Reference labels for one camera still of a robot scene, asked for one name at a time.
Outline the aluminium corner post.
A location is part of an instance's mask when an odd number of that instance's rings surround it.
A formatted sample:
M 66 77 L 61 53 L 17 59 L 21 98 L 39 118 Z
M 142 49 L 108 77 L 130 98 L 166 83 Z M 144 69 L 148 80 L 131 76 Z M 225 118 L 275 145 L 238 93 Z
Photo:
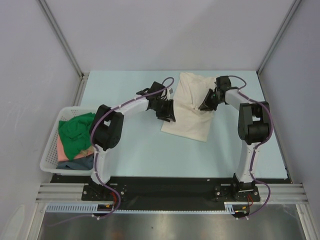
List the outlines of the aluminium corner post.
M 72 68 L 76 72 L 77 76 L 82 79 L 84 76 L 83 71 L 81 70 L 68 42 L 65 38 L 53 12 L 50 9 L 50 6 L 48 5 L 46 0 L 36 0 L 37 4 L 39 5 L 44 17 L 46 18 L 49 26 L 51 27 L 54 35 L 56 36 L 62 50 L 64 51 L 67 59 L 69 60 Z
M 262 74 L 263 70 L 265 69 L 267 63 L 269 62 L 269 60 L 271 59 L 273 53 L 275 52 L 278 44 L 280 43 L 280 41 L 282 40 L 282 38 L 284 37 L 288 27 L 290 26 L 296 12 L 298 11 L 301 3 L 303 1 L 302 0 L 293 0 L 292 4 L 290 5 L 287 13 L 285 14 L 283 21 L 281 22 L 274 38 L 272 39 L 272 42 L 270 44 L 270 46 L 268 47 L 264 57 L 262 58 L 261 63 L 259 64 L 256 73 L 257 76 L 260 77 L 260 75 Z

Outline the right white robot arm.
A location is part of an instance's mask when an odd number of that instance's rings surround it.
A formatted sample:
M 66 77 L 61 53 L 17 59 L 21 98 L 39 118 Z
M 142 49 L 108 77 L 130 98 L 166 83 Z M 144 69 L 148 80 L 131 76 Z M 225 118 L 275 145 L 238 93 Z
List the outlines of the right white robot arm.
M 241 154 L 236 172 L 233 174 L 229 190 L 236 201 L 245 201 L 258 189 L 255 178 L 256 161 L 260 146 L 273 134 L 273 122 L 266 101 L 256 101 L 243 94 L 239 89 L 209 89 L 200 111 L 215 111 L 219 104 L 225 103 L 238 110 L 238 136 L 242 141 Z

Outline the pink t shirt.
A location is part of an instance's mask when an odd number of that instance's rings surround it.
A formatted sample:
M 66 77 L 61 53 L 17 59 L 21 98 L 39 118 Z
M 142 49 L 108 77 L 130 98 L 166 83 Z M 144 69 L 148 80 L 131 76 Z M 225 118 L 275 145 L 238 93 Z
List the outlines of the pink t shirt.
M 64 146 L 62 144 L 62 141 L 60 139 L 60 136 L 57 137 L 57 141 L 56 141 L 56 148 L 57 148 L 57 161 L 58 162 L 65 162 L 65 161 L 69 161 L 69 159 L 67 158 L 65 151 L 64 151 Z M 94 148 L 91 146 L 86 150 L 81 150 L 79 154 L 77 154 L 73 160 L 76 159 L 80 159 L 80 158 L 84 158 L 84 157 L 88 157 L 89 155 L 94 153 Z

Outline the aluminium frame rail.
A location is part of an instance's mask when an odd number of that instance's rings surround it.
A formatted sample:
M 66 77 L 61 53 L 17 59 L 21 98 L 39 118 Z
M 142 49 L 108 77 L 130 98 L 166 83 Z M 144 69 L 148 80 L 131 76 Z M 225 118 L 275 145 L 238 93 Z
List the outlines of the aluminium frame rail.
M 85 183 L 42 183 L 35 197 L 36 203 L 103 203 L 88 198 Z M 269 204 L 308 204 L 304 186 L 299 184 L 270 184 Z

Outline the white plastic laundry basket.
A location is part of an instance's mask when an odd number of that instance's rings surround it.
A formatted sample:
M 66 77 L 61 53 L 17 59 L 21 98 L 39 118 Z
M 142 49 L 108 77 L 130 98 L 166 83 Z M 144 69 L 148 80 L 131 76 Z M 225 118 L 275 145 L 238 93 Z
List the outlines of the white plastic laundry basket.
M 57 138 L 59 135 L 59 121 L 69 121 L 73 117 L 87 113 L 95 113 L 96 108 L 83 106 L 68 106 L 60 110 L 52 127 L 47 144 L 45 146 L 42 158 L 40 160 L 40 169 L 44 172 L 63 175 L 63 176 L 90 176 L 93 172 L 90 170 L 73 170 L 73 169 L 57 169 L 58 166 L 58 151 Z

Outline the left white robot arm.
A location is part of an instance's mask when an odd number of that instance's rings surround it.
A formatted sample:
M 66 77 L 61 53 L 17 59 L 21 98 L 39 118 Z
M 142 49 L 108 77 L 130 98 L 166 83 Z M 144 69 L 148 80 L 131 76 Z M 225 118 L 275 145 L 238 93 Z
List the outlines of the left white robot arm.
M 155 111 L 159 120 L 176 121 L 173 99 L 136 96 L 118 106 L 102 104 L 98 107 L 89 130 L 90 142 L 94 148 L 91 179 L 96 183 L 93 194 L 98 199 L 105 200 L 110 196 L 111 188 L 107 185 L 111 179 L 109 154 L 121 140 L 125 119 L 147 110 Z

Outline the cream t shirt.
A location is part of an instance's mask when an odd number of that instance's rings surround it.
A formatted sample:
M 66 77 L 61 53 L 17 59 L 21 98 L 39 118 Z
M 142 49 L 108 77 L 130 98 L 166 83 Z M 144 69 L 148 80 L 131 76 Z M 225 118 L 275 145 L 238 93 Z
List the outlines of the cream t shirt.
M 196 141 L 206 142 L 214 117 L 213 111 L 201 111 L 209 90 L 216 87 L 215 77 L 181 72 L 173 96 L 175 122 L 164 122 L 161 131 Z

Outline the right aluminium corner post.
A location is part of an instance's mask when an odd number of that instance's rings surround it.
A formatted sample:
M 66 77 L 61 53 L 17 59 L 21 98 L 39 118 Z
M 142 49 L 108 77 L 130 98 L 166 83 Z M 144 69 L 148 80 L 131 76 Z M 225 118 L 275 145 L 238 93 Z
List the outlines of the right aluminium corner post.
M 274 38 L 272 39 L 272 42 L 270 44 L 270 46 L 268 47 L 264 57 L 262 58 L 261 63 L 259 64 L 256 73 L 257 76 L 260 77 L 260 75 L 262 74 L 263 70 L 265 69 L 267 63 L 269 62 L 269 60 L 271 59 L 273 53 L 275 52 L 278 44 L 280 43 L 280 41 L 282 40 L 282 38 L 284 37 L 288 27 L 290 26 L 296 12 L 298 11 L 301 3 L 303 1 L 302 0 L 293 0 L 292 4 L 290 5 L 287 13 L 285 14 L 283 21 L 281 22 Z

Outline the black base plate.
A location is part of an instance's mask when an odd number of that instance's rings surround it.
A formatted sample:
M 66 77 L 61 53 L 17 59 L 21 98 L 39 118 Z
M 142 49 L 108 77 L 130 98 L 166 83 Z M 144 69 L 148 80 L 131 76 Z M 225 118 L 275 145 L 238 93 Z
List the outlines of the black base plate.
M 89 176 L 55 174 L 50 182 L 86 184 L 89 199 L 114 201 L 124 211 L 218 211 L 226 202 L 251 206 L 261 200 L 258 188 L 245 201 L 232 198 L 232 178 L 113 176 L 102 186 Z

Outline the left aluminium corner post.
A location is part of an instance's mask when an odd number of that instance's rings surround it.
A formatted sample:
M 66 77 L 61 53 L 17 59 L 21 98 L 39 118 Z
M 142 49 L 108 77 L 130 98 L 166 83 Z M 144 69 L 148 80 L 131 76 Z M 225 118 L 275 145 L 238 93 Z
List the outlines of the left aluminium corner post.
M 68 42 L 65 38 L 53 12 L 50 9 L 50 6 L 48 5 L 46 0 L 36 0 L 37 4 L 39 5 L 44 17 L 46 18 L 49 26 L 51 27 L 54 35 L 56 36 L 62 50 L 64 51 L 67 59 L 69 60 L 72 68 L 76 72 L 77 76 L 82 79 L 84 76 L 83 71 L 81 70 Z

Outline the green t shirt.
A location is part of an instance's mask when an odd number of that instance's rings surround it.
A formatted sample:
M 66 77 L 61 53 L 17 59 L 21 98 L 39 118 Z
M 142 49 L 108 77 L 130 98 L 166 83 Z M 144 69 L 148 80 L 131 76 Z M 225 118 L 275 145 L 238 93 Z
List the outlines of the green t shirt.
M 58 134 L 68 160 L 73 160 L 82 151 L 92 146 L 89 130 L 95 116 L 94 113 L 89 112 L 58 122 Z

